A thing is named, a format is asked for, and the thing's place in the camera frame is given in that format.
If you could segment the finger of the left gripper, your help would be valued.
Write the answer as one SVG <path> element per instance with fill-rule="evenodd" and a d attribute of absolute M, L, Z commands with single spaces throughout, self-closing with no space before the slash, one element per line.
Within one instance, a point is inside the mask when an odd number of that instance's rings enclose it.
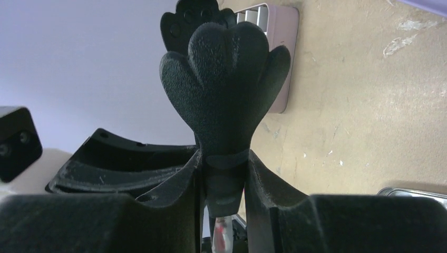
<path fill-rule="evenodd" d="M 97 129 L 46 185 L 49 193 L 127 193 L 134 198 L 177 173 L 196 145 L 144 144 Z"/>

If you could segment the silver metal box lid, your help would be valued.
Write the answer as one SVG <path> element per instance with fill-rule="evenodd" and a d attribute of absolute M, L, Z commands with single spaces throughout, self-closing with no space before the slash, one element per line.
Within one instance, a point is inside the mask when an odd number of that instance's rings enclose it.
<path fill-rule="evenodd" d="M 421 190 L 402 189 L 386 187 L 377 193 L 378 196 L 400 196 L 400 197 L 425 197 L 432 198 L 438 202 L 446 202 L 446 195 L 434 192 L 427 192 Z"/>

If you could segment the purple plastic tray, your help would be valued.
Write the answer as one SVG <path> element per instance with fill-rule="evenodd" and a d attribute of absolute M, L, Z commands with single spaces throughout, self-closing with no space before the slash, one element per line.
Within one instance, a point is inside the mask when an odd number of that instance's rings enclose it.
<path fill-rule="evenodd" d="M 399 2 L 446 18 L 446 0 L 399 0 Z"/>

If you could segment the black metal tongs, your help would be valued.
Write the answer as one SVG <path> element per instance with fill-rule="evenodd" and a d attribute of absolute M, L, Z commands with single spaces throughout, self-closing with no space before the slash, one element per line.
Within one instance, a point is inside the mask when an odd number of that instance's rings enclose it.
<path fill-rule="evenodd" d="M 216 1 L 178 1 L 160 22 L 167 49 L 163 88 L 194 132 L 202 157 L 213 252 L 234 249 L 232 215 L 245 186 L 252 136 L 290 69 L 285 46 L 270 49 L 256 24 Z"/>

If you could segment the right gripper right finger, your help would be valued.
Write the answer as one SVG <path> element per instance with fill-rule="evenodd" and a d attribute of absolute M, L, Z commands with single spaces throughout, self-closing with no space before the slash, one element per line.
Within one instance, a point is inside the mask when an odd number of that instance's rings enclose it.
<path fill-rule="evenodd" d="M 250 252 L 446 252 L 446 209 L 423 197 L 306 195 L 249 154 Z"/>

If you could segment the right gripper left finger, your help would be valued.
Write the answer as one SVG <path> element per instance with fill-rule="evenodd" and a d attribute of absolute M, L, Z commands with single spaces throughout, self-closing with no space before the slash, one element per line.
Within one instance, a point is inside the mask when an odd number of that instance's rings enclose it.
<path fill-rule="evenodd" d="M 201 252 L 201 152 L 143 200 L 125 193 L 13 194 L 1 252 Z"/>

